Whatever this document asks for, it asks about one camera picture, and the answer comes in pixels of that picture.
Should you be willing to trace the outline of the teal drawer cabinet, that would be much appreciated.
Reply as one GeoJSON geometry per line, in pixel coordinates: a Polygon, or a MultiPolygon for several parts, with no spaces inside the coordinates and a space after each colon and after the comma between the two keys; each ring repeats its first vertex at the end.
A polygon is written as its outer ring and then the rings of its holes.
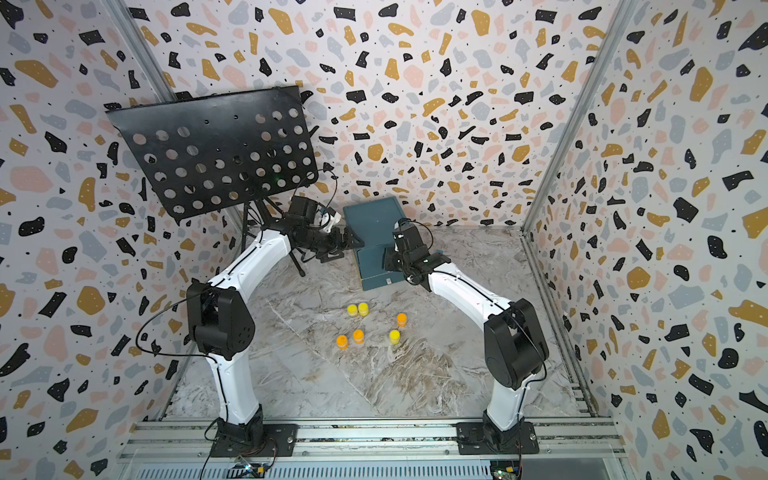
{"type": "Polygon", "coordinates": [[[383,268],[385,250],[394,246],[393,230],[405,214],[395,197],[381,198],[343,208],[346,224],[362,239],[355,258],[362,289],[370,291],[404,280],[399,271],[383,268]]]}

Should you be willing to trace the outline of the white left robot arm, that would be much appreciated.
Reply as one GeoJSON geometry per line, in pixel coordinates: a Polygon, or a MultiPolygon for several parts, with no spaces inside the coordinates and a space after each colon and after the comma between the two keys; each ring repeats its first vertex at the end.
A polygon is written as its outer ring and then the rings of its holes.
{"type": "Polygon", "coordinates": [[[220,274],[190,286],[189,335],[211,368],[219,398],[216,456],[254,453],[268,437],[247,355],[256,335],[247,300],[273,267],[285,257],[294,257],[295,249],[328,262],[364,245],[350,227],[319,229],[277,221],[263,227],[256,240],[220,274]]]}

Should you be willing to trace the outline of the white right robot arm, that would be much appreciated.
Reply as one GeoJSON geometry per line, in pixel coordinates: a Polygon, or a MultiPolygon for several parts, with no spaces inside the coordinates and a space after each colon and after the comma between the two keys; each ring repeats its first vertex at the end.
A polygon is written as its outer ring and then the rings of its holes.
{"type": "Polygon", "coordinates": [[[485,364],[494,384],[479,422],[457,425],[459,453],[535,454],[533,425],[524,419],[528,388],[547,374],[549,349],[533,305],[497,295],[465,275],[444,253],[432,252],[415,220],[402,218],[392,232],[382,266],[400,272],[411,285],[449,301],[483,333],[485,364]]]}

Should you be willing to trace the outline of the orange paint can middle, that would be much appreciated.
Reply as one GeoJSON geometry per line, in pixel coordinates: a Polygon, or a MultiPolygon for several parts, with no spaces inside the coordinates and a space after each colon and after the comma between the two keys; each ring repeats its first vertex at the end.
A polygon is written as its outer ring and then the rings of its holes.
{"type": "Polygon", "coordinates": [[[365,335],[362,330],[358,329],[353,332],[353,341],[356,344],[362,345],[364,343],[364,340],[365,340],[365,335]]]}

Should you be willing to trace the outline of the black perforated music stand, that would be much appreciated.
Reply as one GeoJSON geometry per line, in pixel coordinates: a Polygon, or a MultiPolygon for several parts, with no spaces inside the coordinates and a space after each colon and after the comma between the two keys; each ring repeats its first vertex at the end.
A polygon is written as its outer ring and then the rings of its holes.
{"type": "Polygon", "coordinates": [[[296,86],[136,106],[107,117],[176,222],[318,179],[296,86]]]}

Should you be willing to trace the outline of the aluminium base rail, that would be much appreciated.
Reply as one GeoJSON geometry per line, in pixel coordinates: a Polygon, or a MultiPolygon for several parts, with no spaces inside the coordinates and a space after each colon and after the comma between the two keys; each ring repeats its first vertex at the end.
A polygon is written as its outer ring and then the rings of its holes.
{"type": "Polygon", "coordinates": [[[510,446],[486,445],[475,419],[285,419],[247,451],[208,421],[142,422],[118,479],[631,479],[613,421],[532,418],[510,446]]]}

